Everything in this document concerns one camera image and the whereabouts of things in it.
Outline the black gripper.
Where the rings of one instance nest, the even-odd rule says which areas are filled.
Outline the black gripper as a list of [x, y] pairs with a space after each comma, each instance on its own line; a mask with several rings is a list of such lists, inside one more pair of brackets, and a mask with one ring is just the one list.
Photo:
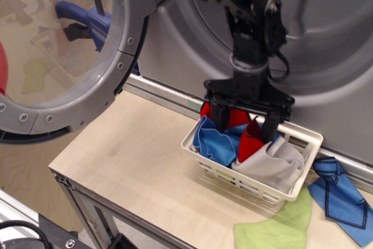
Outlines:
[[290, 120], [295, 100], [271, 85], [268, 60], [253, 64], [231, 56], [230, 62], [232, 78], [204, 82], [205, 100], [210, 104], [215, 127], [219, 132], [225, 131], [231, 108], [263, 115], [263, 141], [268, 143], [279, 123]]

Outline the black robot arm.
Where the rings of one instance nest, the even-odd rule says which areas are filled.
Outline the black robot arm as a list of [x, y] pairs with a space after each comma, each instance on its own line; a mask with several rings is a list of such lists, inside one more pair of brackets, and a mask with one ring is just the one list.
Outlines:
[[272, 140], [279, 124], [291, 117], [293, 97], [277, 90], [271, 82], [284, 81], [290, 66], [280, 48], [287, 29], [281, 20], [280, 0], [206, 0], [225, 10], [233, 38], [230, 62], [233, 77], [207, 80], [205, 102], [210, 105], [216, 129], [223, 132], [232, 108], [262, 115], [263, 141]]

